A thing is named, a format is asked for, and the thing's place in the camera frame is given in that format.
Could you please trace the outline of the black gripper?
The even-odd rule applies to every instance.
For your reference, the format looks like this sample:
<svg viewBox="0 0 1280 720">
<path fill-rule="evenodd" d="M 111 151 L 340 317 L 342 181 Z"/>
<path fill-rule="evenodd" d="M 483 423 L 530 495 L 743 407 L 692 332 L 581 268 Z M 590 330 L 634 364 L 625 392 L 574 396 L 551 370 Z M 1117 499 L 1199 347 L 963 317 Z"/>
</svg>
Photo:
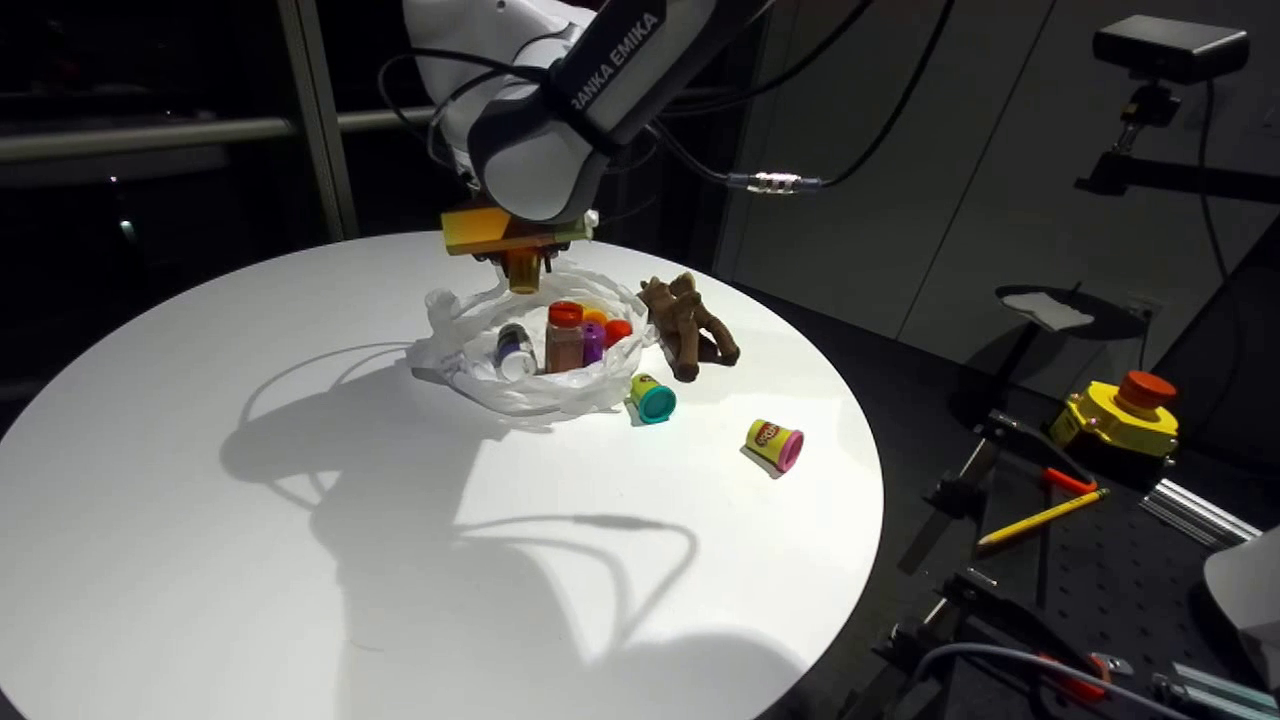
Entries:
<svg viewBox="0 0 1280 720">
<path fill-rule="evenodd" d="M 574 239 L 590 239 L 594 227 L 594 209 L 569 225 L 530 225 L 498 205 L 473 205 L 440 216 L 445 253 L 494 266 L 515 296 L 530 296 L 551 273 L 551 261 Z"/>
</svg>

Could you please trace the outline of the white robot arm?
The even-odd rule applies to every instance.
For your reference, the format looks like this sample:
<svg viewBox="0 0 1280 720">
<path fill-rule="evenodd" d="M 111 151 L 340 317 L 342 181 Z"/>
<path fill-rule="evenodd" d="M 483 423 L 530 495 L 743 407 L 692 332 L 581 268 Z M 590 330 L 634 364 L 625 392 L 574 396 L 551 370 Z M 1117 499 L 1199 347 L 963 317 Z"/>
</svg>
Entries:
<svg viewBox="0 0 1280 720">
<path fill-rule="evenodd" d="M 544 239 L 773 0 L 398 0 L 436 158 Z M 498 244 L 515 296 L 555 244 Z"/>
</svg>

